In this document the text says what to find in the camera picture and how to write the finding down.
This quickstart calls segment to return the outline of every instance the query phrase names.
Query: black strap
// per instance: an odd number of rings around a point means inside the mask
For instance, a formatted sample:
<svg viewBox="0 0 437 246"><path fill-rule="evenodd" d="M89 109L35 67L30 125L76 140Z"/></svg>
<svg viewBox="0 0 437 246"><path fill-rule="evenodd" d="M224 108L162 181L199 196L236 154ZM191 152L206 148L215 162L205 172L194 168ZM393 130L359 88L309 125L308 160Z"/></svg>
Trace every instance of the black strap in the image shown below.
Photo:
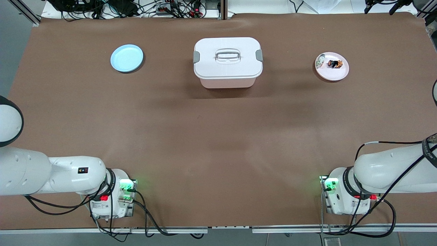
<svg viewBox="0 0 437 246"><path fill-rule="evenodd" d="M422 141L423 156L437 168L437 157L432 153L428 144L428 138Z"/></svg>

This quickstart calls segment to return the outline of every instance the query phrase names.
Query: gray latch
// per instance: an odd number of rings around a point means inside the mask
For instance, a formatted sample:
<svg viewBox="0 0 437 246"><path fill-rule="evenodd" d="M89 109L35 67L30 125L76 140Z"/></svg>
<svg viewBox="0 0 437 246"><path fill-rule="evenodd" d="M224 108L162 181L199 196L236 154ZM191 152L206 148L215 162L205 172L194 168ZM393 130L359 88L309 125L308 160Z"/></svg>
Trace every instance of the gray latch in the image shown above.
<svg viewBox="0 0 437 246"><path fill-rule="evenodd" d="M198 51L194 51L193 53L193 64L200 61L200 53Z"/></svg>
<svg viewBox="0 0 437 246"><path fill-rule="evenodd" d="M257 58L258 61L263 62L263 51L262 50L257 50L255 52L255 56Z"/></svg>

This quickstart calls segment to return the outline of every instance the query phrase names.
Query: white paper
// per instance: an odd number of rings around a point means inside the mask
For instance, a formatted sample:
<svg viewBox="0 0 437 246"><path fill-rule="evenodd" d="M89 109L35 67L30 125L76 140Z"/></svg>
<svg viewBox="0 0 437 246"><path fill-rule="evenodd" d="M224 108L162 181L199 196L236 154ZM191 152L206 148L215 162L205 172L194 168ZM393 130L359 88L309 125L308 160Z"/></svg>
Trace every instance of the white paper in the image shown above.
<svg viewBox="0 0 437 246"><path fill-rule="evenodd" d="M319 14L328 14L341 0L304 0Z"/></svg>

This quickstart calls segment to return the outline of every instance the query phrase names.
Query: metal post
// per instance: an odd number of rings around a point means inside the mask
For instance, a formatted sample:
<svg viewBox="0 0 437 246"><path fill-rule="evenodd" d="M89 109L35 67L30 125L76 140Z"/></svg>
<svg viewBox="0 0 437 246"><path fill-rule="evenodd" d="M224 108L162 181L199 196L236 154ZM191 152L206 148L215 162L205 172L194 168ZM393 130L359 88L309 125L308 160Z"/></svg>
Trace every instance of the metal post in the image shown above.
<svg viewBox="0 0 437 246"><path fill-rule="evenodd" d="M220 0L220 12L222 20L228 19L228 0Z"/></svg>
<svg viewBox="0 0 437 246"><path fill-rule="evenodd" d="M21 0L8 0L20 13L22 13L34 26L38 26L41 19L30 10L30 8Z"/></svg>

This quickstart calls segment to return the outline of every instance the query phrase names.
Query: brown table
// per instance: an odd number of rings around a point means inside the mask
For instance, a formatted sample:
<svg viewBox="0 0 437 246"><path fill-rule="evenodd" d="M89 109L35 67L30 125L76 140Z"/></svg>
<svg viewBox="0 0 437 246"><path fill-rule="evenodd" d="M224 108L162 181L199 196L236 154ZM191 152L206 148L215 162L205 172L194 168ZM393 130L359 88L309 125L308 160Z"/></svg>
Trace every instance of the brown table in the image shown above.
<svg viewBox="0 0 437 246"><path fill-rule="evenodd" d="M253 87L207 90L193 73L194 44L226 36L260 42L264 70ZM121 74L109 58L127 43L140 46L146 61ZM315 75L314 60L325 51L349 62L342 81ZM96 156L125 170L162 226L319 224L319 175L353 165L364 142L416 141L436 131L436 64L423 20L408 13L43 19L9 96L25 120L13 146ZM80 200L74 193L38 197ZM389 200L398 223L437 223L437 193ZM95 226L85 208L48 216L21 196L0 197L0 206L0 229ZM389 217L384 208L364 223ZM114 226L142 225L136 210Z"/></svg>

